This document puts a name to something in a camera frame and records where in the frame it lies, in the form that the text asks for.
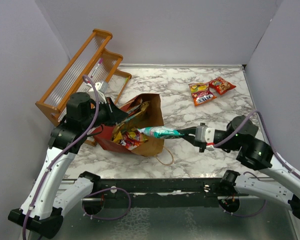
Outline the red paper bag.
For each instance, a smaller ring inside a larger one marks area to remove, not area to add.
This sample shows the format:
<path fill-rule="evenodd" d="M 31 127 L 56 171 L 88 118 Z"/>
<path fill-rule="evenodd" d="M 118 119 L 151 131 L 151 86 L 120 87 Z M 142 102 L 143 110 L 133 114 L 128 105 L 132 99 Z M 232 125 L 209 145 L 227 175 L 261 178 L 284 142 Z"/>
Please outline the red paper bag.
<path fill-rule="evenodd" d="M 137 107 L 140 106 L 141 103 L 146 101 L 150 101 L 149 107 L 146 110 L 144 119 L 137 125 L 136 129 L 163 126 L 164 121 L 161 110 L 161 98 L 157 93 L 142 93 L 137 95 L 123 105 L 120 109 L 124 112 L 128 112 L 130 110 L 133 112 Z M 116 126 L 98 127 L 92 132 L 94 134 L 94 142 L 100 145 L 103 150 L 121 154 L 135 154 L 143 157 L 157 158 L 158 155 L 161 154 L 165 149 L 165 142 L 163 139 L 146 136 L 148 138 L 146 143 L 133 150 L 128 150 L 124 146 L 113 142 L 114 136 L 118 133 L 113 133 L 113 130 Z"/>

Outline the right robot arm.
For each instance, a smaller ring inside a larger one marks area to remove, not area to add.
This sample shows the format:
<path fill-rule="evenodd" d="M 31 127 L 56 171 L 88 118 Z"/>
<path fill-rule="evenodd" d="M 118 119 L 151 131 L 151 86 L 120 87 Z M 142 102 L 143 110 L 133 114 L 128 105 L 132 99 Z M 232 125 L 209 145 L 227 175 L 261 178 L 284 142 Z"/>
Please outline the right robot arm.
<path fill-rule="evenodd" d="M 300 171 L 292 167 L 266 142 L 255 136 L 258 127 L 249 116 L 236 116 L 217 130 L 201 123 L 196 127 L 179 130 L 181 138 L 205 150 L 221 149 L 227 153 L 237 151 L 236 160 L 243 166 L 267 175 L 276 185 L 253 180 L 233 170 L 227 170 L 218 188 L 226 196 L 251 195 L 281 204 L 300 220 Z"/>

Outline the gold crispy chips bag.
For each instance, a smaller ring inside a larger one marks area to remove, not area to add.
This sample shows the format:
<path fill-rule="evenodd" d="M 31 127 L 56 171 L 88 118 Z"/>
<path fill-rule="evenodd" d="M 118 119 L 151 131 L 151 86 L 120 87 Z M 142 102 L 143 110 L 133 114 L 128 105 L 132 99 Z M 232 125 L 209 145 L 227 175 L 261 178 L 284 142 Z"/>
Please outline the gold crispy chips bag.
<path fill-rule="evenodd" d="M 113 133 L 117 132 L 126 132 L 133 128 L 136 128 L 137 125 L 144 119 L 144 116 L 146 114 L 147 108 L 150 105 L 150 101 L 142 102 L 131 114 L 123 120 L 121 123 L 119 123 L 114 129 Z"/>

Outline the red snack packet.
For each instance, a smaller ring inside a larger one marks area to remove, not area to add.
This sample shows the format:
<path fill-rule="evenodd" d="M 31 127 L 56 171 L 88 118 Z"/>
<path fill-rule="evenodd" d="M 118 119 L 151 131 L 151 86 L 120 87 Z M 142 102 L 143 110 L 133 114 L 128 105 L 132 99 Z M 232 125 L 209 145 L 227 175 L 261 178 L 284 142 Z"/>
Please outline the red snack packet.
<path fill-rule="evenodd" d="M 219 95 L 223 95 L 226 92 L 236 88 L 235 85 L 228 82 L 222 77 L 217 77 L 209 82 L 209 87 L 216 90 Z"/>

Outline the orange Fox's fruits candy bag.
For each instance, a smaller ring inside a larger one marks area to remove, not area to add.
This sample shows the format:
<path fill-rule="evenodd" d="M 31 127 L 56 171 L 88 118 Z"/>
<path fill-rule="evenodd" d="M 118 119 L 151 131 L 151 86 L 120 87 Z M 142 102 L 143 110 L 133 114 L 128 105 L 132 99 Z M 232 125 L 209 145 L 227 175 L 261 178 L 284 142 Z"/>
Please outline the orange Fox's fruits candy bag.
<path fill-rule="evenodd" d="M 194 106 L 205 104 L 217 98 L 211 91 L 210 85 L 206 83 L 190 83 L 190 93 L 193 99 Z"/>

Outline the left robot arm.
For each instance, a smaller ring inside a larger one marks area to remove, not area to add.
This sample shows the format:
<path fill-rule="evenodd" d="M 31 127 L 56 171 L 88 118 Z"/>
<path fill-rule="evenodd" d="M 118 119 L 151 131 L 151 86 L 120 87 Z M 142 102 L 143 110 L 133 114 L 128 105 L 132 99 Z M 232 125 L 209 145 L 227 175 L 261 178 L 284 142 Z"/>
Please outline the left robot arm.
<path fill-rule="evenodd" d="M 96 197 L 101 190 L 98 182 L 80 177 L 58 195 L 63 177 L 92 128 L 115 126 L 128 117 L 107 97 L 103 102 L 88 93 L 76 92 L 69 97 L 66 115 L 51 132 L 48 149 L 38 178 L 20 208 L 13 209 L 8 220 L 26 231 L 52 239 L 60 230 L 66 214 L 85 196 Z"/>

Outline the teal Fox's candy bag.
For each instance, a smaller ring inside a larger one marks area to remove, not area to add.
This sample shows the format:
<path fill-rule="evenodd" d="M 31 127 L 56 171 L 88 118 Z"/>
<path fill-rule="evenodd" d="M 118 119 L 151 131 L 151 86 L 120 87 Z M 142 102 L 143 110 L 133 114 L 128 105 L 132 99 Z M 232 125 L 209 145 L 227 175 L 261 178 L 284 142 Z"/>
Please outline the teal Fox's candy bag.
<path fill-rule="evenodd" d="M 153 126 L 137 129 L 140 133 L 157 139 L 178 139 L 184 136 L 176 129 L 168 128 L 165 126 Z"/>

